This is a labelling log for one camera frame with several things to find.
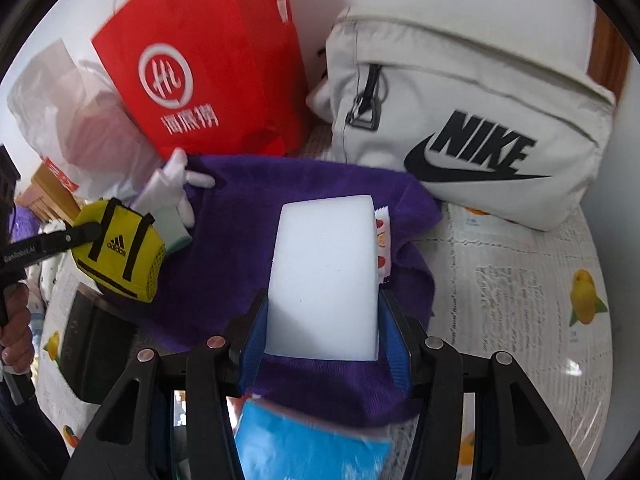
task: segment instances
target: screw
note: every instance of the screw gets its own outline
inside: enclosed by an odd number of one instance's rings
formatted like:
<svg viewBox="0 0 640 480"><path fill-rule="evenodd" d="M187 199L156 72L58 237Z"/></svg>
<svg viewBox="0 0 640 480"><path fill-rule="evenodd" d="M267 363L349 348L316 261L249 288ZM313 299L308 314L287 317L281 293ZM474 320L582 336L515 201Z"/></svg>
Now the screw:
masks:
<svg viewBox="0 0 640 480"><path fill-rule="evenodd" d="M138 352L138 361L141 363L146 363L151 361L154 358L154 351L151 348L145 348Z"/></svg>
<svg viewBox="0 0 640 480"><path fill-rule="evenodd" d="M222 348L225 344L225 338L223 338L221 335L210 337L207 341L207 346L212 349Z"/></svg>
<svg viewBox="0 0 640 480"><path fill-rule="evenodd" d="M435 336L429 336L427 339L424 340L424 344L427 345L432 350L440 350L444 346L442 339Z"/></svg>
<svg viewBox="0 0 640 480"><path fill-rule="evenodd" d="M501 365L510 365L513 363L513 357L511 357L511 354L507 354L507 352L498 352L495 355L495 360Z"/></svg>

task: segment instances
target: yellow pouch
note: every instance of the yellow pouch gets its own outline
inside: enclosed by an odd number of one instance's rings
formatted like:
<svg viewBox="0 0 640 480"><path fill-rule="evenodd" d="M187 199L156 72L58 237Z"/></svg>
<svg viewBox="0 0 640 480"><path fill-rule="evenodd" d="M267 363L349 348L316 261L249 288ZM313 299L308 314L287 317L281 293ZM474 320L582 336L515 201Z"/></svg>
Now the yellow pouch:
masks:
<svg viewBox="0 0 640 480"><path fill-rule="evenodd" d="M151 302L165 254L154 218L112 198L84 206L75 225L93 221L102 225L102 237L71 250L78 269L121 296Z"/></svg>

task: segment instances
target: human hand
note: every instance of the human hand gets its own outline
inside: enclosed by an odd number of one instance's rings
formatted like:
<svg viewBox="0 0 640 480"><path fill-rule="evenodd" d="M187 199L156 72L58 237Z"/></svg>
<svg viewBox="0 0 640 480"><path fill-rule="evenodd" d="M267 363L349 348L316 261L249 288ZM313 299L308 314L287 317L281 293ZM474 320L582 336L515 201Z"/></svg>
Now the human hand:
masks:
<svg viewBox="0 0 640 480"><path fill-rule="evenodd" d="M31 313L27 308L28 301L29 289L20 283L6 299L9 323L0 328L0 344L4 347L2 360L19 374L28 370L35 354L29 328Z"/></svg>

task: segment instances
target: blue packet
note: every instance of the blue packet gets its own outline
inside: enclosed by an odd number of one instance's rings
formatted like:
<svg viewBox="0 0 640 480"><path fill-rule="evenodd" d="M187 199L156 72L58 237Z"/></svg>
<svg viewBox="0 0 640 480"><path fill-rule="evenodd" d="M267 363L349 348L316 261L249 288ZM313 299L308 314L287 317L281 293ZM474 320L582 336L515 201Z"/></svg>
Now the blue packet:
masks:
<svg viewBox="0 0 640 480"><path fill-rule="evenodd" d="M246 480L377 480L391 443L312 428L249 401L236 447Z"/></svg>

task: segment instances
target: white circular logo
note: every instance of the white circular logo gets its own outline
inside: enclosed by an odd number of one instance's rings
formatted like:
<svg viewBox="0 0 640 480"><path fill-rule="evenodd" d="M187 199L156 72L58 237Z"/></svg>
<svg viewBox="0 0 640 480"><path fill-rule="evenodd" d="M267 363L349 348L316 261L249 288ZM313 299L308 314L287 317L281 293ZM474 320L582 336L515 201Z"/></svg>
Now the white circular logo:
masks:
<svg viewBox="0 0 640 480"><path fill-rule="evenodd" d="M164 108L182 108L193 96L193 75L187 60L169 44L156 43L145 49L138 62L138 76L149 97Z"/></svg>

